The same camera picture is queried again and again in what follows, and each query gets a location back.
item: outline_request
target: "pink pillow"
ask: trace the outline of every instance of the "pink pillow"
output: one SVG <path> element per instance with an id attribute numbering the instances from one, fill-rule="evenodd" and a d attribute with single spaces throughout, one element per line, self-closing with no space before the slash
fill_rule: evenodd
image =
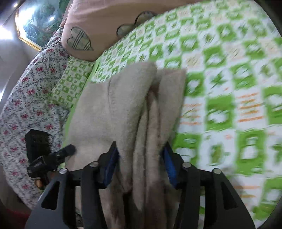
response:
<path id="1" fill-rule="evenodd" d="M 151 17 L 199 0 L 74 0 L 62 45 L 70 55 L 96 60 L 126 33 Z"/>

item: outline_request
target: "floral bedsheet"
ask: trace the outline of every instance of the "floral bedsheet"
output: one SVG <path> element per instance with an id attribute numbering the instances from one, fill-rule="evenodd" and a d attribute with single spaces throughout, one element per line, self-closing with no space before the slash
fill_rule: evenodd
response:
<path id="1" fill-rule="evenodd" d="M 25 134 L 30 129 L 48 132 L 53 136 L 51 150 L 57 151 L 69 113 L 45 102 L 67 66 L 69 56 L 61 45 L 62 32 L 63 28 L 59 28 L 28 65 L 0 115 L 0 163 L 8 184 L 30 208 L 35 206 L 40 192 L 27 175 Z"/>

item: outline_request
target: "framed painting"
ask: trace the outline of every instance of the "framed painting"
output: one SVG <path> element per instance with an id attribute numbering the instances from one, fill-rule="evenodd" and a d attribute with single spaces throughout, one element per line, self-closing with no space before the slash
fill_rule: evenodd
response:
<path id="1" fill-rule="evenodd" d="M 59 28 L 69 0 L 26 0 L 16 11 L 19 39 L 40 50 Z"/>

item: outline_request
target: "black electronic device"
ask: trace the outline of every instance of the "black electronic device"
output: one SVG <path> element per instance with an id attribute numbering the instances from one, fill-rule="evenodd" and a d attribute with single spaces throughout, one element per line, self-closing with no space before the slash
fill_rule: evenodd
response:
<path id="1" fill-rule="evenodd" d="M 29 167 L 27 173 L 30 177 L 39 177 L 44 186 L 49 183 L 47 173 L 56 170 L 65 161 L 65 157 L 72 156 L 76 149 L 68 145 L 58 152 L 51 153 L 49 134 L 44 131 L 31 129 L 25 135 Z"/>
<path id="2" fill-rule="evenodd" d="M 171 185 L 182 189 L 178 213 L 173 229 L 197 229 L 200 206 L 200 187 L 205 187 L 206 208 L 204 229 L 255 229 L 252 218 L 241 198 L 220 169 L 199 170 L 173 153 L 167 143 L 162 156 Z M 84 229 L 107 229 L 99 188 L 110 184 L 118 161 L 118 150 L 113 142 L 109 151 L 98 161 L 83 169 L 60 169 L 52 179 L 32 211 L 25 229 L 74 229 L 75 187 L 81 186 L 81 214 Z M 282 228 L 282 199 L 261 225 L 260 229 Z"/>
<path id="3" fill-rule="evenodd" d="M 48 133 L 31 129 L 25 135 L 28 162 L 32 163 L 40 156 L 51 153 Z"/>
<path id="4" fill-rule="evenodd" d="M 65 157 L 72 156 L 75 153 L 75 147 L 68 145 L 58 152 L 49 153 L 48 155 L 39 156 L 27 168 L 30 177 L 40 177 L 49 171 L 56 170 L 57 167 L 65 161 Z"/>

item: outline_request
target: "fabric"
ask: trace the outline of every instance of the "fabric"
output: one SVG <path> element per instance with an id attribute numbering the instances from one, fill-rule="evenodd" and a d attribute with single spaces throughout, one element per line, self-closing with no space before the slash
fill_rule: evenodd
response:
<path id="1" fill-rule="evenodd" d="M 86 83 L 85 83 L 85 85 L 84 85 L 84 88 L 85 88 L 86 85 L 90 82 L 91 76 L 95 74 L 95 72 L 96 72 L 96 70 L 97 70 L 99 64 L 100 64 L 100 58 L 98 58 L 98 59 L 95 61 L 94 67 L 93 67 L 93 69 L 92 69 L 92 72 L 90 73 L 90 76 L 88 77 L 88 79 L 87 79 L 87 81 L 86 81 Z M 74 114 L 74 112 L 75 112 L 75 110 L 76 110 L 76 104 L 77 104 L 77 103 L 75 103 L 75 104 L 73 105 L 73 107 L 71 108 L 70 113 L 69 113 L 69 116 L 68 116 L 68 119 L 67 119 L 66 123 L 64 124 L 64 141 L 63 141 L 63 147 L 67 146 L 66 138 L 67 138 L 67 136 L 68 136 L 69 126 L 70 126 L 70 124 L 71 124 L 71 120 L 72 120 L 73 114 Z"/>
<path id="2" fill-rule="evenodd" d="M 70 110 L 77 102 L 93 66 L 94 62 L 70 56 L 62 78 L 52 90 L 51 102 Z"/>
<path id="3" fill-rule="evenodd" d="M 96 60 L 127 32 L 156 14 L 198 0 L 74 0 L 62 44 L 70 55 Z"/>
<path id="4" fill-rule="evenodd" d="M 56 152 L 61 148 L 69 113 L 45 102 L 67 67 L 69 56 L 61 45 L 62 31 L 59 28 L 28 65 L 0 115 L 0 163 L 8 184 L 29 208 L 36 205 L 41 192 L 27 174 L 25 134 L 30 129 L 46 131 L 52 135 L 51 151 Z"/>
<path id="5" fill-rule="evenodd" d="M 140 61 L 186 69 L 173 150 L 199 169 L 222 169 L 259 226 L 282 191 L 281 48 L 254 1 L 196 3 L 130 32 L 102 54 L 92 81 Z M 201 206 L 203 213 L 204 196 Z"/>
<path id="6" fill-rule="evenodd" d="M 166 200 L 168 176 L 160 154 L 180 112 L 185 78 L 183 70 L 157 71 L 154 63 L 143 62 L 84 89 L 66 140 L 77 152 L 66 167 L 84 168 L 116 141 L 119 163 L 111 184 L 99 191 L 109 228 L 128 223 L 130 228 L 167 228 L 172 213 L 167 216 L 166 202 L 172 196 Z M 128 203 L 123 194 L 130 195 Z M 127 224 L 124 205 L 130 212 Z"/>

